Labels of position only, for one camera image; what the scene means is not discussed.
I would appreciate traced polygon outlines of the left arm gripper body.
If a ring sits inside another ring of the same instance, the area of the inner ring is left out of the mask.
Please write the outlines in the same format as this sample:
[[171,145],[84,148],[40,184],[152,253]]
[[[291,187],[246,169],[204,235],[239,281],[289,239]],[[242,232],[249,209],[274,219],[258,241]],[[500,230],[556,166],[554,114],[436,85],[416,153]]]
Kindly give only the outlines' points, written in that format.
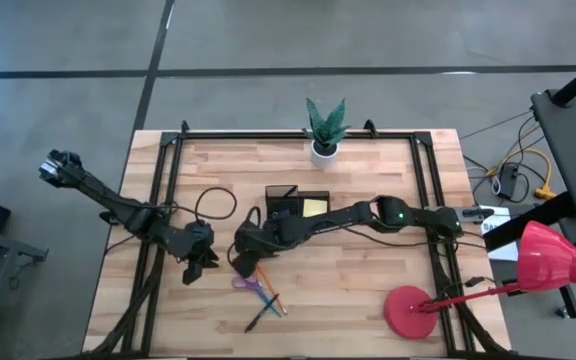
[[213,243],[214,230],[203,220],[188,223],[183,229],[170,227],[167,235],[167,251],[182,260],[203,259]]

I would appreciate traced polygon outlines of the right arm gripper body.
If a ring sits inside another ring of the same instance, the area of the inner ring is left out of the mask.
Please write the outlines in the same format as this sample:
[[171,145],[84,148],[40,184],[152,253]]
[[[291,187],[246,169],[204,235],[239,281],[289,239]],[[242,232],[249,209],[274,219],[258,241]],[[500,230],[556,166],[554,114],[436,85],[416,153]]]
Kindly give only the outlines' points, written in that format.
[[271,230],[244,221],[235,232],[235,249],[239,254],[247,253],[268,258],[282,251],[283,246],[277,242]]

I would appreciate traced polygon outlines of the purple handled scissors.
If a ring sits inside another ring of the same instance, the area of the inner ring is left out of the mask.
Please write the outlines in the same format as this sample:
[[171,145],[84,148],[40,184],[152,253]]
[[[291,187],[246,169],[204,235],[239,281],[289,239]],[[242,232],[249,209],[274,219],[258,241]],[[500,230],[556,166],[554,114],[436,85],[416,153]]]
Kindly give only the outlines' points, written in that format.
[[270,302],[270,298],[266,295],[261,286],[261,283],[257,280],[249,280],[247,278],[235,276],[231,281],[231,285],[233,288],[245,289],[254,292],[266,304]]

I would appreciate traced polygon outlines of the orange pencil with pink eraser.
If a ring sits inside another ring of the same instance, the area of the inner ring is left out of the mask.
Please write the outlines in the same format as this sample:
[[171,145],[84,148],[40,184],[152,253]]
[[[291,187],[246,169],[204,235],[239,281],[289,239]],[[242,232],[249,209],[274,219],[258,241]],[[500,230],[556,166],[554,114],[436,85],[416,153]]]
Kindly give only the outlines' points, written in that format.
[[273,285],[272,285],[272,283],[271,283],[271,281],[270,281],[270,278],[268,277],[268,275],[266,274],[266,272],[263,270],[262,266],[258,264],[258,265],[256,266],[256,271],[257,271],[257,274],[258,274],[258,275],[261,277],[261,279],[263,280],[263,282],[264,282],[264,284],[266,285],[266,287],[268,288],[268,290],[273,294],[273,296],[276,296],[276,297],[277,297],[276,301],[277,301],[277,303],[279,304],[279,307],[280,307],[282,313],[283,313],[284,315],[288,315],[287,309],[286,309],[285,306],[283,305],[283,303],[282,303],[282,301],[281,301],[281,299],[280,299],[280,297],[279,297],[278,291],[274,289],[274,287],[273,287]]

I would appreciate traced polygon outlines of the black mesh desk organizer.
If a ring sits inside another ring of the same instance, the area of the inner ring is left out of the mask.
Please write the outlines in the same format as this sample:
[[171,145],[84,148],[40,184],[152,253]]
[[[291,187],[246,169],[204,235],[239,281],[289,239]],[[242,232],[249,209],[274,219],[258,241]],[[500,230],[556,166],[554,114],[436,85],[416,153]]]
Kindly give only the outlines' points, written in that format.
[[268,220],[279,220],[288,216],[302,216],[305,199],[325,200],[330,211],[328,191],[301,191],[297,185],[268,185],[265,188],[265,204]]

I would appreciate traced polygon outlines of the black pen with white logo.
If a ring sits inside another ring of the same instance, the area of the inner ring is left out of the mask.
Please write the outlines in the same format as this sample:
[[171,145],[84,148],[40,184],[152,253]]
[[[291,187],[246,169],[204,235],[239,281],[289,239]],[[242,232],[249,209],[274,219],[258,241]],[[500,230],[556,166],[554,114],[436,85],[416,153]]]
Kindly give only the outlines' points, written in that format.
[[266,302],[264,307],[255,315],[255,317],[250,321],[250,323],[244,329],[245,333],[252,331],[258,324],[259,320],[264,316],[264,314],[272,308],[275,301],[278,299],[279,295],[274,295],[270,300]]

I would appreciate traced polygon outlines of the yellow sticky note pad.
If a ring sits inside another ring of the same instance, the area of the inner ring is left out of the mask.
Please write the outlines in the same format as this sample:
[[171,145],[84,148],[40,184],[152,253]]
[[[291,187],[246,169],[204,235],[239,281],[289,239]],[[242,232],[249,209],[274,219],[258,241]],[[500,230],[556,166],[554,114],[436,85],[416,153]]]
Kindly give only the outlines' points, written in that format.
[[325,200],[305,199],[303,201],[302,216],[313,217],[328,212],[328,202]]

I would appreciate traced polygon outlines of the white plant pot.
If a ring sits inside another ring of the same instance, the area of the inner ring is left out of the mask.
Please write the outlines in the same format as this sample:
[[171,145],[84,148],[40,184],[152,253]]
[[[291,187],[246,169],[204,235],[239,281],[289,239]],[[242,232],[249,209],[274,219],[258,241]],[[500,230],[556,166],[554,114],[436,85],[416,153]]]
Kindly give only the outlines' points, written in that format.
[[337,152],[337,144],[321,145],[316,141],[312,141],[310,160],[317,168],[328,168],[335,163]]

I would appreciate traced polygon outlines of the green snake plant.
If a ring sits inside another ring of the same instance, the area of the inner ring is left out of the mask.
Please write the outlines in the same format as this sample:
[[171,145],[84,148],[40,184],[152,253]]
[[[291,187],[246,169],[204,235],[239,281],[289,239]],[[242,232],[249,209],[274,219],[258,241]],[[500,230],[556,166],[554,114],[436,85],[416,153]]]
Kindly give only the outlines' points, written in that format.
[[343,124],[346,113],[345,100],[342,99],[326,118],[320,114],[317,105],[310,98],[306,99],[306,109],[309,127],[302,129],[303,134],[324,154],[333,152],[346,136],[346,130],[350,128],[349,125]]

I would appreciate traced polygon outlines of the red desk lamp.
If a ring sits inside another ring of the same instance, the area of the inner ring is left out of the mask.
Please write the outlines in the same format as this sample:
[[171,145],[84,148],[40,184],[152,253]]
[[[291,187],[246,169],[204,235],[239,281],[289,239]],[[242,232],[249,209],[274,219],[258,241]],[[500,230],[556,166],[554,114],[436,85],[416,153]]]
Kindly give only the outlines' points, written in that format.
[[401,286],[384,303],[384,319],[397,335],[407,339],[427,337],[438,321],[438,311],[449,305],[483,296],[514,291],[540,292],[576,284],[576,246],[550,227],[530,221],[519,244],[517,280],[446,300],[433,300],[421,288]]

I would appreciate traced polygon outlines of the white paper sheet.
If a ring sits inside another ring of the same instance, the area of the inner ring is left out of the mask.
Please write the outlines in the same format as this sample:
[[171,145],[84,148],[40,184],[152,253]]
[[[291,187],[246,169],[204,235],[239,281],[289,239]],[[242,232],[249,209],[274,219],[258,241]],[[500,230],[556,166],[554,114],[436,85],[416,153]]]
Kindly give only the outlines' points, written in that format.
[[[481,208],[484,210],[492,211],[492,214],[487,216],[480,225],[482,234],[486,234],[487,232],[494,230],[496,227],[511,219],[508,208],[486,205],[481,205]],[[497,248],[496,250],[489,251],[488,257],[490,260],[516,262],[518,260],[517,243],[513,241],[507,245]]]

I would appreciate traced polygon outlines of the black power brick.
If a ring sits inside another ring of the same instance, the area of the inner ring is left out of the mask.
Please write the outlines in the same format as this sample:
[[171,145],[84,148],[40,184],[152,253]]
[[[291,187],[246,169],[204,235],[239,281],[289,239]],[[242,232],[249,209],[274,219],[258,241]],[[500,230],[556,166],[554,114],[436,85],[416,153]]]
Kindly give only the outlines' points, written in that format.
[[514,163],[504,164],[497,175],[496,195],[505,200],[511,200],[519,175],[518,166]]

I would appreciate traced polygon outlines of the black slanted beam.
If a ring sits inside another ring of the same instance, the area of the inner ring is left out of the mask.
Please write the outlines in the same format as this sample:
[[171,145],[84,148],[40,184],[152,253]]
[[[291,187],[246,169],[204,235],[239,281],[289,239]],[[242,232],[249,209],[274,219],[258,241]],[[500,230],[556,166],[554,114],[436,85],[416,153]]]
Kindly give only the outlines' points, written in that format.
[[564,192],[483,234],[486,250],[491,252],[518,240],[530,221],[552,225],[560,219],[575,216],[576,206],[572,195]]

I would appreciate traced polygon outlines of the black aluminium table frame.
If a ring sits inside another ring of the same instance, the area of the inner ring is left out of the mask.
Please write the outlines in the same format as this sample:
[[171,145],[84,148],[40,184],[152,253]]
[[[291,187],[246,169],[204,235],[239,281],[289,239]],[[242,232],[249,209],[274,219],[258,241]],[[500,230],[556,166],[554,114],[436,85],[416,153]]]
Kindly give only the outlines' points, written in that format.
[[[334,208],[393,195],[414,207],[467,206],[472,196],[454,130],[353,130],[341,142],[335,164],[319,169],[310,142],[298,130],[199,131],[183,141],[175,199],[176,225],[198,206],[217,215],[214,251],[223,255],[239,224],[264,202],[268,185],[326,190]],[[419,228],[380,234],[360,227],[311,238],[263,264],[288,315],[266,312],[249,291],[234,289],[227,263],[207,269],[191,285],[183,265],[164,260],[155,306],[140,309],[128,351],[140,357],[442,357],[450,350],[482,352],[481,336],[510,345],[500,302],[476,298],[469,326],[462,309],[442,312],[425,339],[407,340],[389,329],[383,315],[388,292],[414,285],[430,294],[455,291],[458,280],[490,284],[491,266],[479,229],[469,225],[457,250],[434,249]]]

